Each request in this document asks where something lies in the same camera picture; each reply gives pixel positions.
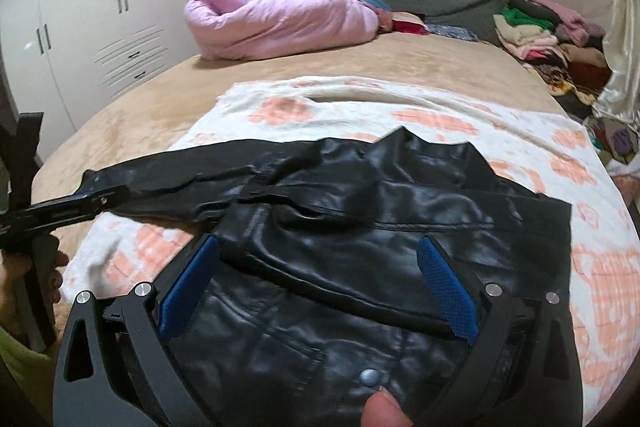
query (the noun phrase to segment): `green sleeve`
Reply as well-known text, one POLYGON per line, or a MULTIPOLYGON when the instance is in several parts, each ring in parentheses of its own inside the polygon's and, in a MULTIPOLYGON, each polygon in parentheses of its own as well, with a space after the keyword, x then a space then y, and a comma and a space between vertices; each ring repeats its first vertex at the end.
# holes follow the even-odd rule
POLYGON ((38 413, 51 422, 57 346, 36 353, 0 328, 0 356, 38 413))

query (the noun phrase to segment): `silver button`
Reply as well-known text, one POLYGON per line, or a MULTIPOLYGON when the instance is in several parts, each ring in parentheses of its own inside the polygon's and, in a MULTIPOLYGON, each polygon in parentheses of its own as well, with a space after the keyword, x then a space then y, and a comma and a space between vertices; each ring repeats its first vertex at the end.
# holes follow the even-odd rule
POLYGON ((85 290, 85 291, 80 292, 78 294, 78 297, 76 297, 76 301, 78 301, 80 304, 84 304, 90 298, 91 298, 91 293, 89 293, 87 290, 85 290))
POLYGON ((497 284, 488 284, 484 287, 484 290, 492 297, 499 297, 500 295, 502 295, 502 288, 500 288, 500 286, 498 286, 497 284))
POLYGON ((360 374, 360 381, 367 387, 376 387, 380 383, 380 372, 375 369, 365 369, 360 374))
POLYGON ((549 304, 558 304, 558 302, 560 302, 560 296, 555 292, 549 292, 545 297, 549 304))
POLYGON ((151 285, 148 282, 140 283, 138 286, 136 286, 136 289, 135 289, 136 295, 140 297, 149 295, 150 291, 151 291, 151 285))

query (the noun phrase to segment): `fingernail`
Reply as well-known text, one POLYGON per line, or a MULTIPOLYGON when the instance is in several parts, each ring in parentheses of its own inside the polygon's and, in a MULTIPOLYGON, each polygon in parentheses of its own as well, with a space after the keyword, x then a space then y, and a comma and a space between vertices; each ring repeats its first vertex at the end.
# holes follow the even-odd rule
POLYGON ((378 391, 380 391, 380 393, 382 393, 382 396, 384 396, 391 403, 391 405, 393 405, 394 407, 398 407, 398 409, 401 408, 400 404, 398 403, 398 401, 384 387, 380 386, 378 388, 378 391))

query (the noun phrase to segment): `human hand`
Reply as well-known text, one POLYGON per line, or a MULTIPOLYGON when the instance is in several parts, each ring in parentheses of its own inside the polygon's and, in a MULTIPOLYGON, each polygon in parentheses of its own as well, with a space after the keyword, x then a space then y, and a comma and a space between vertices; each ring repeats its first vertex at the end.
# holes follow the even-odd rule
POLYGON ((413 424, 384 387, 369 397, 360 419, 360 427, 411 427, 413 424))
MULTIPOLYGON (((68 256, 59 251, 55 267, 66 266, 68 262, 68 256)), ((31 264, 31 259, 26 255, 13 253, 9 255, 0 251, 0 327, 21 342, 24 342, 25 338, 15 302, 14 282, 31 269, 31 264)), ((49 277, 51 303, 60 302, 60 286, 62 286, 62 275, 54 269, 49 277)))

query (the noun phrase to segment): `drawer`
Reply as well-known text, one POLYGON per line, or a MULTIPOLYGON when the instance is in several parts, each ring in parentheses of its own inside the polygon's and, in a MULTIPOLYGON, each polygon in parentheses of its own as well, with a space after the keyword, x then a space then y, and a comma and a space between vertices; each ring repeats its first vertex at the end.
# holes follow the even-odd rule
POLYGON ((110 98, 115 99, 128 90, 152 79, 157 74, 169 69, 166 49, 160 50, 150 57, 140 60, 127 70, 110 78, 109 83, 103 83, 102 87, 107 91, 110 98))
POLYGON ((102 69, 102 82, 108 84, 110 78, 119 76, 140 60, 165 48, 163 31, 157 27, 146 35, 134 36, 123 46, 97 60, 102 69))

